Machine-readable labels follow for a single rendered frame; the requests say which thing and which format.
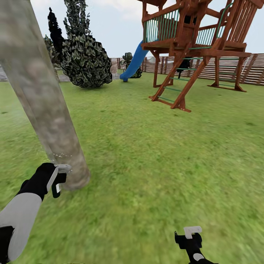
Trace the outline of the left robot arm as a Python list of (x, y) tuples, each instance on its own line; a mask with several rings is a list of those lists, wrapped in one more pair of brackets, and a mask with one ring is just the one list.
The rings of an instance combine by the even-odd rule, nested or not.
[(16, 260), (24, 250), (44, 195), (51, 185), (66, 183), (70, 165), (44, 163), (22, 183), (18, 194), (0, 212), (0, 264)]

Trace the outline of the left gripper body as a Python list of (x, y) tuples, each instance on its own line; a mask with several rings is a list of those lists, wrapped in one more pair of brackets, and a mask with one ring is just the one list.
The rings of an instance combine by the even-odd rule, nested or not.
[(58, 178), (53, 181), (53, 184), (66, 183), (66, 173), (57, 173)]

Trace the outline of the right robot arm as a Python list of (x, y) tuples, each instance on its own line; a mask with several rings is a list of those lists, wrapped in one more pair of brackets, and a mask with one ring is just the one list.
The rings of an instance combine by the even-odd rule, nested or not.
[(202, 232), (200, 226), (192, 226), (184, 228), (185, 235), (177, 235), (175, 231), (176, 243), (179, 243), (180, 249), (186, 249), (190, 258), (191, 264), (215, 264), (208, 259), (205, 259), (201, 253), (202, 237), (199, 232)]

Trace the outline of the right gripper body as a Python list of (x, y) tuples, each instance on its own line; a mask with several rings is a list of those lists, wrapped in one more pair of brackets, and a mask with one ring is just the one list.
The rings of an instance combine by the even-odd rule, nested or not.
[(199, 249), (202, 248), (200, 236), (197, 234), (192, 234), (192, 239), (187, 239), (185, 235), (178, 235), (177, 237), (180, 249), (186, 249), (188, 252), (190, 245), (196, 245)]

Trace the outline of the pesticide atomizer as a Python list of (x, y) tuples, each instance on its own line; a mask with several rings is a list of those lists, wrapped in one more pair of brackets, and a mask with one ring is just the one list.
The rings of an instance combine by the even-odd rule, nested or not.
[(51, 190), (52, 190), (53, 198), (58, 198), (61, 195), (59, 183), (51, 185)]

